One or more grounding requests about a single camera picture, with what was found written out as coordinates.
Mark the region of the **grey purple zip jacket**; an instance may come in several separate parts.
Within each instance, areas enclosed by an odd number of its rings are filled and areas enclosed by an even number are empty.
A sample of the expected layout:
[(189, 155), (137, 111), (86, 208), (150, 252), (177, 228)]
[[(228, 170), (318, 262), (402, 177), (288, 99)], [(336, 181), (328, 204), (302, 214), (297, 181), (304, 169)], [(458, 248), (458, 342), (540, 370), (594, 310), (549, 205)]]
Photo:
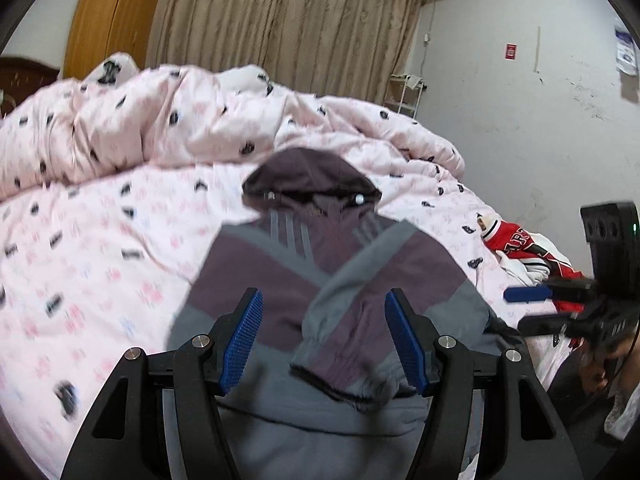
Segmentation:
[(242, 379), (220, 401), (244, 479), (405, 477), (430, 402), (408, 385), (386, 324), (394, 288), (471, 350), (522, 344), (444, 246), (378, 214), (380, 197), (335, 154), (272, 155), (243, 184), (257, 218), (220, 229), (171, 327), (175, 349), (248, 288), (264, 297)]

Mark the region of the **red white garment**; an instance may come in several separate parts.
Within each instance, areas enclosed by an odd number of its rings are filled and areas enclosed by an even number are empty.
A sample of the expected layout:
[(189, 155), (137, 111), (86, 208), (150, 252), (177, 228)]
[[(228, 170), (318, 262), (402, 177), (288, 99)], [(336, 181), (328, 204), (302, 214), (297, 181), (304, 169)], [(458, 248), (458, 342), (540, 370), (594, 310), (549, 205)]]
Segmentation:
[(476, 222), (485, 246), (522, 285), (539, 285), (549, 278), (585, 278), (542, 234), (528, 232), (498, 214), (479, 214)]

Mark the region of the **black clothed operator body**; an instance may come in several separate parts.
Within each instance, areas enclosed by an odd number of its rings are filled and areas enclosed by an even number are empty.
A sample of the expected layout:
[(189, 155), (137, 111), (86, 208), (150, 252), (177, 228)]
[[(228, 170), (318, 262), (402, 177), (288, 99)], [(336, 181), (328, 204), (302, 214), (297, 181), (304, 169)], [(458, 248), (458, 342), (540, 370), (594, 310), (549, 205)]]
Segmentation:
[(639, 477), (639, 331), (601, 353), (583, 342), (548, 390), (586, 479)]

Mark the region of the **white shelf rack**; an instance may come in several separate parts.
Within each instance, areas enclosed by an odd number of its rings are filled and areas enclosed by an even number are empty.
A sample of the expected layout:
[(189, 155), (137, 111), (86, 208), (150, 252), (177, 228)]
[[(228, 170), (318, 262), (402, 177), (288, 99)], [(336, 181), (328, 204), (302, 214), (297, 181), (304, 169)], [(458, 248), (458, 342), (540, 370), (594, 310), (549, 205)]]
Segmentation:
[(420, 76), (392, 75), (387, 83), (383, 104), (397, 114), (414, 119), (425, 89), (426, 84)]

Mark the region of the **pink cat print duvet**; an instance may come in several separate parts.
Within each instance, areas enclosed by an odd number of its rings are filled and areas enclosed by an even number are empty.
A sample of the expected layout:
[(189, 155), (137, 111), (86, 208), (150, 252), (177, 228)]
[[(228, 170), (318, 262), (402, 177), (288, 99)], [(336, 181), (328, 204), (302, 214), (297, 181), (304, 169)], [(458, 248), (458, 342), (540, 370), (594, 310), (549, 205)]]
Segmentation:
[(454, 144), (369, 102), (313, 96), (249, 65), (139, 70), (129, 55), (30, 96), (1, 123), (1, 431), (56, 479), (116, 360), (156, 351), (220, 227), (254, 218), (241, 185), (285, 148), (342, 156), (385, 217), (442, 243), (494, 311), (512, 276), (484, 246), (488, 206)]

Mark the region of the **beige curtain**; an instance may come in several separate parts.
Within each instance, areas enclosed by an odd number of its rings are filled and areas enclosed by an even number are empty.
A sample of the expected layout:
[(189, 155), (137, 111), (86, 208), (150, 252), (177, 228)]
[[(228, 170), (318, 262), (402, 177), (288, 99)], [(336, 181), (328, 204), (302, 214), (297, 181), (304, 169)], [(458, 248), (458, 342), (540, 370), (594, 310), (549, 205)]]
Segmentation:
[(316, 96), (379, 103), (404, 67), (422, 0), (158, 0), (146, 65), (257, 65)]

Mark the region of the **dark wooden headboard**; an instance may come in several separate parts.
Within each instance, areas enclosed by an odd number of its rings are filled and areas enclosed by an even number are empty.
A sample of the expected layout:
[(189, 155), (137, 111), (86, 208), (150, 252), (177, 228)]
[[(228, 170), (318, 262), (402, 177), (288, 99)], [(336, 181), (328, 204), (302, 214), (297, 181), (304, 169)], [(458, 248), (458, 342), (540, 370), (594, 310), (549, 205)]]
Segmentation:
[(0, 58), (1, 114), (12, 112), (40, 88), (53, 84), (60, 70), (29, 58)]

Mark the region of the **orange wooden wardrobe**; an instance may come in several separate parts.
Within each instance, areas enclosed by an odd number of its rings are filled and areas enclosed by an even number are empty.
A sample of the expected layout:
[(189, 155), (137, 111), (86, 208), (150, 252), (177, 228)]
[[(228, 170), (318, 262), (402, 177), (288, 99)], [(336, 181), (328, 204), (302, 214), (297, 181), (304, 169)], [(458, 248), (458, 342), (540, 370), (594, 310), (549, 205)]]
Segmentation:
[(158, 0), (79, 0), (68, 35), (63, 76), (82, 79), (110, 55), (144, 65)]

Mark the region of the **wall paper notice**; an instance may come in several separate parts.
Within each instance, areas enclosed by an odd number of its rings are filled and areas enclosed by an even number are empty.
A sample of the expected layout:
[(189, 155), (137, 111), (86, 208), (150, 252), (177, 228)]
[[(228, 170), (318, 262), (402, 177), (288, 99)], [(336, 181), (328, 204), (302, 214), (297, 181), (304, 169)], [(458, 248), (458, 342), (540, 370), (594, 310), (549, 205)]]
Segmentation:
[(636, 46), (629, 30), (620, 18), (614, 22), (616, 39), (616, 66), (618, 70), (631, 77), (638, 76)]

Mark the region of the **red wall sticker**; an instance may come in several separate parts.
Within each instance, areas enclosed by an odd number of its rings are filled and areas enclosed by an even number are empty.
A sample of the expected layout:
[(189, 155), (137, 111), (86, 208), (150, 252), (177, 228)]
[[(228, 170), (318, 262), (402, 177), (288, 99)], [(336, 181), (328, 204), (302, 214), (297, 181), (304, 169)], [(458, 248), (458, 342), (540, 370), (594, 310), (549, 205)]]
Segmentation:
[(516, 58), (516, 45), (515, 44), (507, 44), (506, 45), (506, 54), (504, 55), (507, 60), (514, 61)]

